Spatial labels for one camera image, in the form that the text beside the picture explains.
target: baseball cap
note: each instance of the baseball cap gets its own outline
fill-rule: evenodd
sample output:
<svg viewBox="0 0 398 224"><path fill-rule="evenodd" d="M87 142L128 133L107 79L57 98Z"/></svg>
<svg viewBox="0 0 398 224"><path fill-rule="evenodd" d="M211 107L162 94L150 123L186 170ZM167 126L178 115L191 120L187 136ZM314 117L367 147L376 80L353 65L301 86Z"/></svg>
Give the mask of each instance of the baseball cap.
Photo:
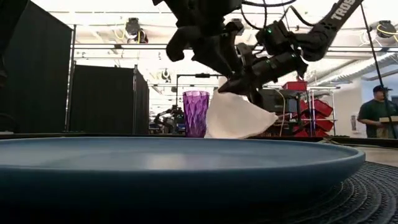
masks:
<svg viewBox="0 0 398 224"><path fill-rule="evenodd" d="M373 93L379 92L379 91L391 91L391 89L389 89L389 88L386 87L386 86L383 88L382 85L378 85L378 86L375 86L375 87L373 88Z"/></svg>

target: metal pipe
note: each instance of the metal pipe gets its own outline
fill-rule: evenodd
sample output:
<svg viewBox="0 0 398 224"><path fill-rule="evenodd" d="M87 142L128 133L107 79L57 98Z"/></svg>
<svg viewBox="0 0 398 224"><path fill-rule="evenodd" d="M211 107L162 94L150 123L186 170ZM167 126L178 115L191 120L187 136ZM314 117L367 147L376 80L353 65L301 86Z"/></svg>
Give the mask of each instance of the metal pipe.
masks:
<svg viewBox="0 0 398 224"><path fill-rule="evenodd" d="M391 76L391 75L395 75L397 73L398 73L398 69L395 69L393 71L386 72L386 73L382 74L381 77L385 78L385 77L388 77L388 76ZM379 80L379 76L376 75L376 76L371 77L371 78L362 77L361 79L364 80L364 81L374 81L374 80Z"/></svg>
<svg viewBox="0 0 398 224"><path fill-rule="evenodd" d="M316 130L317 130L317 121L315 121L315 93L314 93L314 91L313 90L311 90L311 97L312 97L312 121L313 121L313 123L312 123L312 125L313 125L313 132L314 132L314 134L316 135L317 134L317 132L316 132Z"/></svg>
<svg viewBox="0 0 398 224"><path fill-rule="evenodd" d="M70 71L69 71L69 85L67 95L67 117L66 117L66 131L70 131L70 108L72 105L72 87L73 87L73 74L75 72L75 42L76 42L76 30L77 26L73 25L71 55L70 55Z"/></svg>
<svg viewBox="0 0 398 224"><path fill-rule="evenodd" d="M366 60L369 59L371 56L370 55L328 55L326 54L324 56L325 59L347 59L347 60ZM112 56L107 56L107 57L92 57L92 56L80 56L76 55L75 60L153 60L153 58L149 57L125 57L121 55L116 55L114 57Z"/></svg>
<svg viewBox="0 0 398 224"><path fill-rule="evenodd" d="M78 26L90 26L90 27L117 27L117 26L124 26L124 23L120 24L77 24ZM160 28L171 28L171 29L176 29L176 26L165 26L165 25L156 25L156 24L141 24L142 27L160 27ZM292 30L297 29L296 26L289 26L286 27ZM310 30L312 27L299 27L299 30ZM366 29L365 27L350 27L350 28L341 28L340 31L356 31L356 30L364 30Z"/></svg>
<svg viewBox="0 0 398 224"><path fill-rule="evenodd" d="M165 50L167 44L76 44L77 50ZM262 50L262 47L257 46L254 50ZM382 53L396 53L398 47L375 47L375 52ZM333 46L328 49L328 52L333 53L372 53L371 47L344 47Z"/></svg>
<svg viewBox="0 0 398 224"><path fill-rule="evenodd" d="M201 74L178 74L180 77L194 77ZM220 74L209 74L210 77L222 77L223 75Z"/></svg>
<svg viewBox="0 0 398 224"><path fill-rule="evenodd" d="M175 105L178 106L178 79L180 78L180 75L177 75L176 78L176 90L175 90Z"/></svg>
<svg viewBox="0 0 398 224"><path fill-rule="evenodd" d="M383 54L378 56L379 67L386 67L395 62L398 58L398 54ZM324 85L330 82L341 82L359 78L367 73L375 71L374 58L369 58L363 61L356 61L350 64L350 69L339 69L329 70L328 74L323 76L321 79L317 79L317 85Z"/></svg>
<svg viewBox="0 0 398 224"><path fill-rule="evenodd" d="M179 86L179 87L218 87L217 84L189 84L189 83L184 83L184 84L173 84L173 83L165 83L165 84L155 84L155 83L150 83L148 86L159 86L159 87L174 87L174 86ZM281 89L282 86L280 85L263 85L263 88L270 88L270 89ZM338 90L340 89L340 86L308 86L308 90Z"/></svg>
<svg viewBox="0 0 398 224"><path fill-rule="evenodd" d="M69 14L70 11L48 11L51 14ZM73 12L75 14L173 14L172 12L160 12L160 11L147 11L147 12L119 12L119 11L109 11L109 12L101 12L101 11L95 11L95 12L85 12L85 11L80 11L80 12ZM240 12L231 12L228 15L241 15ZM245 15L261 15L263 16L263 12L245 12ZM280 12L270 12L268 15L283 15L283 13Z"/></svg>

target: white cloth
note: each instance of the white cloth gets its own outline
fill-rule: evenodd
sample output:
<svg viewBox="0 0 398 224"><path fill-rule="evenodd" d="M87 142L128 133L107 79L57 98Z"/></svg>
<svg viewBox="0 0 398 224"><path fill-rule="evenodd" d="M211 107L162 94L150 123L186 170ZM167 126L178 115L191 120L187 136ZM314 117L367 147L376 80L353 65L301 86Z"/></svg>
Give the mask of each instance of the white cloth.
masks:
<svg viewBox="0 0 398 224"><path fill-rule="evenodd" d="M221 77L219 86L227 79ZM278 116L234 93L213 93L206 114L205 138L244 139L263 133Z"/></svg>

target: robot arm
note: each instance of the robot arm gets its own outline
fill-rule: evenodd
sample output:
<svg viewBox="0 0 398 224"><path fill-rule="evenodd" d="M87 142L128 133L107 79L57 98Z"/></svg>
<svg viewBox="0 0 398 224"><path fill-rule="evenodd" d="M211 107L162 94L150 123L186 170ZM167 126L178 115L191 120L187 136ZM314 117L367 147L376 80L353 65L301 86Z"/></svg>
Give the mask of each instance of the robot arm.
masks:
<svg viewBox="0 0 398 224"><path fill-rule="evenodd" d="M161 113L158 113L158 114L156 115L155 119L154 119L154 123L155 123L155 124L161 124L161 125L164 125L164 126L169 126L169 124L167 124L166 122L161 121L161 120L160 120L160 117L163 116L163 115L169 114L170 112L171 112L171 109L168 109L168 110L166 110L166 111L163 111L163 112L161 112Z"/></svg>
<svg viewBox="0 0 398 224"><path fill-rule="evenodd" d="M303 78L307 64L321 60L337 32L360 6L363 0L339 0L331 11L307 34L294 34L284 23L274 21L257 34L262 45L272 57L257 58L252 47L244 43L234 45L236 34L243 29L239 21L223 25L223 16L240 9L245 0L220 0L214 7L211 0L164 0L178 19L178 30L167 45L171 61L184 58L183 50L192 48L196 60L228 78L221 92L247 95L252 103L259 103L257 89L267 82L277 82L279 77L296 71Z"/></svg>

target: black curtain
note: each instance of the black curtain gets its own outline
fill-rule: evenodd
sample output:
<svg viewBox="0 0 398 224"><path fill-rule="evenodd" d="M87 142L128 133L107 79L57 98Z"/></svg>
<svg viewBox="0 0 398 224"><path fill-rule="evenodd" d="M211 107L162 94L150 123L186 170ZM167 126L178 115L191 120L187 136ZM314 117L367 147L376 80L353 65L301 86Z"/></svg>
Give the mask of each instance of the black curtain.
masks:
<svg viewBox="0 0 398 224"><path fill-rule="evenodd" d="M0 113L12 116L19 132L65 129L71 37L71 28L28 3L4 55L8 79L0 90Z"/></svg>
<svg viewBox="0 0 398 224"><path fill-rule="evenodd" d="M70 131L132 134L134 70L76 65Z"/></svg>
<svg viewBox="0 0 398 224"><path fill-rule="evenodd" d="M22 13L29 0L0 0L0 54L8 46Z"/></svg>
<svg viewBox="0 0 398 224"><path fill-rule="evenodd" d="M149 88L137 65L134 67L134 134L149 133Z"/></svg>

